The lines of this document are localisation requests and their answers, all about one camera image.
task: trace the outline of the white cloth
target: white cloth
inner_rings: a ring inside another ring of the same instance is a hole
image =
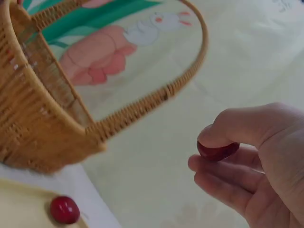
[[[283,101],[304,109],[304,5],[300,0],[192,0],[209,28],[202,70],[173,101],[145,117],[88,159],[85,170],[125,228],[245,228],[235,212],[193,181],[188,157],[196,137],[220,111]],[[181,52],[162,74],[137,77],[95,109],[106,116],[169,81],[184,67]],[[155,65],[155,70],[165,69]]]

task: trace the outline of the table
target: table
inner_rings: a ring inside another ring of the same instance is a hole
[[[121,228],[79,164],[66,167],[52,176],[0,164],[0,177],[71,196],[85,214],[83,218],[90,228]]]

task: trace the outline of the basket handle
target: basket handle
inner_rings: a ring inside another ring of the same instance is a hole
[[[33,15],[32,21],[36,24],[39,31],[50,26],[52,23],[78,9],[90,0],[63,0],[54,6],[48,7],[41,12]]]
[[[208,30],[203,16],[199,10],[188,0],[180,0],[198,17],[203,31],[203,42],[199,54],[190,68],[180,77],[176,78],[166,86],[154,91],[150,95],[134,102],[125,108],[115,112],[111,116],[92,124],[86,128],[86,134],[95,138],[98,142],[104,143],[106,140],[116,135],[118,132],[128,127],[141,117],[147,115],[162,103],[175,96],[197,73],[204,62],[208,48]]]

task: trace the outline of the red berry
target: red berry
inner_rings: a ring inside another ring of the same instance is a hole
[[[65,225],[77,223],[80,218],[78,206],[67,196],[54,198],[50,205],[50,213],[56,222]]]
[[[221,161],[230,155],[234,154],[239,149],[239,143],[234,142],[228,146],[221,147],[221,148],[207,148],[197,142],[196,144],[199,153],[201,156],[203,156],[205,159],[207,159],[210,162],[218,162]]]

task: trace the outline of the hand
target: hand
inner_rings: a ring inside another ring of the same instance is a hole
[[[222,112],[198,141],[207,148],[241,147],[212,163],[189,159],[194,180],[241,214],[251,228],[304,227],[304,113],[283,104]]]

